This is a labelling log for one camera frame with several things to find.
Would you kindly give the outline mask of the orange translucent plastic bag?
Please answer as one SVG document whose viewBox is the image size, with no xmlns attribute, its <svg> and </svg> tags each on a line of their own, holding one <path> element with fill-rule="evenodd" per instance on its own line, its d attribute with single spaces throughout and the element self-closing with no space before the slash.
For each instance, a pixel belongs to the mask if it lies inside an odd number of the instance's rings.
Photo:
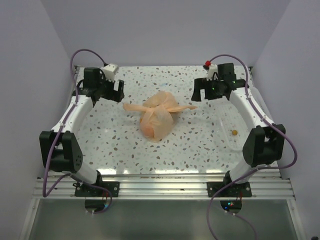
<svg viewBox="0 0 320 240">
<path fill-rule="evenodd" d="M 184 110 L 195 110 L 194 105 L 179 105 L 172 93 L 159 91 L 142 105 L 124 103 L 128 112 L 140 112 L 140 130 L 151 142 L 164 139 L 174 128 L 179 115 Z"/>
</svg>

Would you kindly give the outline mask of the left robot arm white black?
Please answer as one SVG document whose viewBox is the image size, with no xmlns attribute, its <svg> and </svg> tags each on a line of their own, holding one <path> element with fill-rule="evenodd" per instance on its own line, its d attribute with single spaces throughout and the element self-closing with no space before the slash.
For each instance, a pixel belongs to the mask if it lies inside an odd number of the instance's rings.
<svg viewBox="0 0 320 240">
<path fill-rule="evenodd" d="M 118 71 L 119 66 L 111 63 L 84 68 L 83 79 L 76 82 L 67 110 L 51 130 L 42 131 L 39 136 L 45 171 L 74 176 L 87 183 L 87 192 L 95 197 L 103 193 L 104 184 L 98 180 L 99 172 L 84 163 L 77 133 L 100 99 L 119 103 L 124 98 L 124 81 L 120 80 L 115 88 Z"/>
</svg>

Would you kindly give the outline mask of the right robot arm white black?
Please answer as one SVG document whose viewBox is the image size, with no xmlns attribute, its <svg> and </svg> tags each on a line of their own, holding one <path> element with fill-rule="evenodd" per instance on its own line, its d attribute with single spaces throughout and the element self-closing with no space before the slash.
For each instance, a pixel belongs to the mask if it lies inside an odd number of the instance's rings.
<svg viewBox="0 0 320 240">
<path fill-rule="evenodd" d="M 242 158 L 225 174 L 222 185 L 223 192 L 232 197 L 241 190 L 240 184 L 249 181 L 254 170 L 281 159 L 286 129 L 282 124 L 275 124 L 258 106 L 249 89 L 249 79 L 238 79 L 233 63 L 216 65 L 207 61 L 203 68 L 207 76 L 194 80 L 192 101 L 202 100 L 201 90 L 206 100 L 225 97 L 240 113 L 249 131 L 242 147 Z"/>
</svg>

